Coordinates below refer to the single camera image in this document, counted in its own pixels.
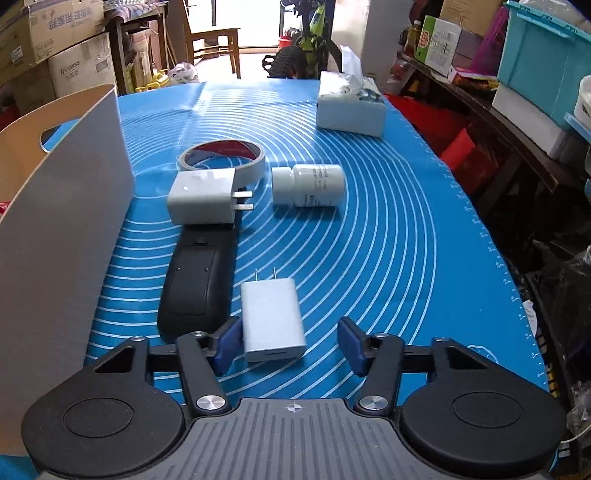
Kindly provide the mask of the white cabinet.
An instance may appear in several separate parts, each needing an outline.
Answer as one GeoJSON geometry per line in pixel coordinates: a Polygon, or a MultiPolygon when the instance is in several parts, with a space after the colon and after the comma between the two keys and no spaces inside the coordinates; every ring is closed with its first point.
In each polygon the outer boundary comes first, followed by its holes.
{"type": "Polygon", "coordinates": [[[400,35],[410,25],[412,6],[413,1],[408,0],[369,2],[361,60],[363,73],[372,77],[381,90],[386,89],[390,78],[400,35]]]}

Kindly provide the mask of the blue silicone table mat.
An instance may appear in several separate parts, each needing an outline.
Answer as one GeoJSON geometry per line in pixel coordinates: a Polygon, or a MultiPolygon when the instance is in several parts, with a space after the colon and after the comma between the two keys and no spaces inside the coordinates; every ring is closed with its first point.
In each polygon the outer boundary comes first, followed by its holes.
{"type": "Polygon", "coordinates": [[[506,263],[468,196],[396,109],[370,138],[315,126],[308,81],[191,84],[124,96],[119,111],[135,176],[94,315],[86,357],[124,339],[157,339],[156,314],[179,228],[165,198],[187,148],[221,139],[263,147],[270,167],[339,164],[335,210],[277,208],[269,180],[242,216],[235,281],[290,277],[307,350],[295,362],[235,359],[233,400],[352,398],[360,379],[337,346],[339,318],[411,345],[449,337],[546,386],[546,368],[506,263]]]}

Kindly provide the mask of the white pill bottle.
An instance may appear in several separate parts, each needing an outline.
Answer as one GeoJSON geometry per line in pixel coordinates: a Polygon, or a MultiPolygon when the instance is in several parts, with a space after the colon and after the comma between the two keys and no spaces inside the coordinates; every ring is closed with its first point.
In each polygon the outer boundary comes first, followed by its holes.
{"type": "Polygon", "coordinates": [[[271,183],[273,203],[280,206],[335,207],[346,197],[346,175],[339,165],[274,167],[271,183]]]}

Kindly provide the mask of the teal plastic storage crate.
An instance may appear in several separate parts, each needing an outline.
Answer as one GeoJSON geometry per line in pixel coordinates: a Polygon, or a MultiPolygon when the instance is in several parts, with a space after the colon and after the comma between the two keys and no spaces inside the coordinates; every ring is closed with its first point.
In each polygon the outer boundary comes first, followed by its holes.
{"type": "Polygon", "coordinates": [[[530,101],[559,127],[590,74],[590,34],[542,10],[508,1],[499,82],[530,101]]]}

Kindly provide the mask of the green white product box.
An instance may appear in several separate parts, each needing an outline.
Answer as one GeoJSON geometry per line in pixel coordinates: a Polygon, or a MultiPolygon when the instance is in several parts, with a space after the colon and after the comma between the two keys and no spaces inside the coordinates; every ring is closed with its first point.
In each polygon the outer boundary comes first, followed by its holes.
{"type": "Polygon", "coordinates": [[[461,26],[426,15],[415,49],[415,59],[447,77],[451,71],[461,35],[461,26]]]}

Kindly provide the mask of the dark wooden side shelf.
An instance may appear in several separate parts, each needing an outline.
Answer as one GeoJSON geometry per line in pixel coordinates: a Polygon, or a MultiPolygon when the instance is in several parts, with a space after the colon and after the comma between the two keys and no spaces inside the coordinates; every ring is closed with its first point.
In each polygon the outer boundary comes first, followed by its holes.
{"type": "Polygon", "coordinates": [[[542,188],[552,194],[584,193],[586,174],[551,159],[524,132],[494,109],[488,98],[472,95],[411,56],[399,52],[397,58],[407,62],[410,71],[401,95],[466,117],[477,142],[489,146],[497,156],[497,170],[476,190],[477,201],[487,206],[496,203],[516,187],[519,176],[525,171],[530,171],[542,188]]]}

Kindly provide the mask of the green black bicycle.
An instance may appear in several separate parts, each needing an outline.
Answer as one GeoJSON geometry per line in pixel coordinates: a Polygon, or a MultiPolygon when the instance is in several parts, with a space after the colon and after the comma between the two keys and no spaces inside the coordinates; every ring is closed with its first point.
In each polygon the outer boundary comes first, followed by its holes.
{"type": "Polygon", "coordinates": [[[329,60],[335,70],[342,71],[342,51],[332,40],[335,1],[281,1],[280,38],[283,16],[293,12],[301,19],[301,27],[290,33],[287,45],[277,46],[276,53],[263,57],[262,67],[268,78],[318,80],[322,71],[329,70],[329,60]]]}

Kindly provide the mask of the small white usb charger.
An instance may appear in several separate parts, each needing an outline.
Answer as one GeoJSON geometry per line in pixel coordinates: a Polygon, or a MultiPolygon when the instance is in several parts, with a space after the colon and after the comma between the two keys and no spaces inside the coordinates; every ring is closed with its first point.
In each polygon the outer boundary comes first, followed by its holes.
{"type": "Polygon", "coordinates": [[[307,350],[300,302],[293,278],[240,285],[245,359],[263,363],[298,359],[307,350]]]}

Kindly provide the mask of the tall brown cardboard box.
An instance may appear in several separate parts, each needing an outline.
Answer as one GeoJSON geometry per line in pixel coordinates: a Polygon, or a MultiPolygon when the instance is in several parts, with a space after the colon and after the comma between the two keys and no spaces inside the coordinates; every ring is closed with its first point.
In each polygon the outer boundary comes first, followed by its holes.
{"type": "Polygon", "coordinates": [[[445,0],[439,18],[484,37],[503,0],[445,0]]]}

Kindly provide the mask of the beige plastic storage bin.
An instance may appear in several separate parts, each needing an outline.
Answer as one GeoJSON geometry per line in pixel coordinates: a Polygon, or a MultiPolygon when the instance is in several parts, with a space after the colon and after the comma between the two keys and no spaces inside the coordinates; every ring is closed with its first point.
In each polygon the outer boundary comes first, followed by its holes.
{"type": "Polygon", "coordinates": [[[134,191],[113,85],[1,133],[1,451],[21,456],[28,408],[83,364],[134,191]]]}

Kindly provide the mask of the black computer mouse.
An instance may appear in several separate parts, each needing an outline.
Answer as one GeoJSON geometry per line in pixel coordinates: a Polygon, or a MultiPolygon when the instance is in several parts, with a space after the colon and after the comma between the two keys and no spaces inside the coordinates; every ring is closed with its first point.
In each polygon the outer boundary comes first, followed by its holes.
{"type": "Polygon", "coordinates": [[[174,249],[157,313],[165,343],[212,333],[230,316],[240,221],[185,225],[174,249]]]}

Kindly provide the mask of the white tissue box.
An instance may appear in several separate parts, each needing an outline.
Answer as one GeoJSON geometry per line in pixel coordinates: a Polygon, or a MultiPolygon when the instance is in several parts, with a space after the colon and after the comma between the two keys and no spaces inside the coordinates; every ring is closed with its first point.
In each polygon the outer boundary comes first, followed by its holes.
{"type": "Polygon", "coordinates": [[[387,106],[373,78],[363,76],[362,62],[341,46],[342,72],[322,71],[315,125],[321,129],[381,137],[387,106]]]}

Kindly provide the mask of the large white power adapter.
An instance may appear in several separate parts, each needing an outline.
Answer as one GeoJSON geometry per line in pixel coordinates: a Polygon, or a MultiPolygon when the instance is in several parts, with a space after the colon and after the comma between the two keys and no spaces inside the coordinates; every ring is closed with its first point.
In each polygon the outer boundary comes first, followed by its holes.
{"type": "Polygon", "coordinates": [[[232,224],[235,214],[251,211],[243,203],[252,191],[238,186],[236,168],[179,172],[166,198],[170,220],[175,225],[232,224]]]}

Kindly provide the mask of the large stacked cardboard box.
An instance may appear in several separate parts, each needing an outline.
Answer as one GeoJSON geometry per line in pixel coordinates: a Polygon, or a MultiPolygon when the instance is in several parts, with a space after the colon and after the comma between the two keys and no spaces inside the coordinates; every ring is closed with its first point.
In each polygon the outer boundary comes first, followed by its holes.
{"type": "Polygon", "coordinates": [[[63,97],[102,84],[115,84],[107,33],[84,40],[47,60],[54,93],[63,97]]]}

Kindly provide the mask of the wooden chair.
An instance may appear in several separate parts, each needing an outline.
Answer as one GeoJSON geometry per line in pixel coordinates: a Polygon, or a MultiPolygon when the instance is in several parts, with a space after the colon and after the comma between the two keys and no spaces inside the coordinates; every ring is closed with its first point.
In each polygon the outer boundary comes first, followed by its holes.
{"type": "Polygon", "coordinates": [[[238,28],[193,31],[187,1],[168,2],[168,32],[177,62],[195,64],[201,60],[228,56],[235,77],[242,78],[238,28]]]}

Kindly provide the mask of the yellow oil jug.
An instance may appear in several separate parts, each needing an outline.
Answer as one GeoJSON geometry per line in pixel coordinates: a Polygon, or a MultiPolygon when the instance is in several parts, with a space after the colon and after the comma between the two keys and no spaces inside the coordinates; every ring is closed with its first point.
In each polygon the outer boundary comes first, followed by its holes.
{"type": "Polygon", "coordinates": [[[135,88],[136,93],[164,88],[170,84],[170,78],[164,70],[156,70],[144,86],[135,88]]]}

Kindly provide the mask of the open top cardboard box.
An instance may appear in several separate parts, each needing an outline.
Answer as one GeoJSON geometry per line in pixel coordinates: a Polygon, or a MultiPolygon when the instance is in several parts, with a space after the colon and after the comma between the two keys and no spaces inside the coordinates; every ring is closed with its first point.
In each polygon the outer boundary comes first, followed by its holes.
{"type": "Polygon", "coordinates": [[[103,31],[96,0],[17,1],[1,16],[1,83],[103,31]]]}

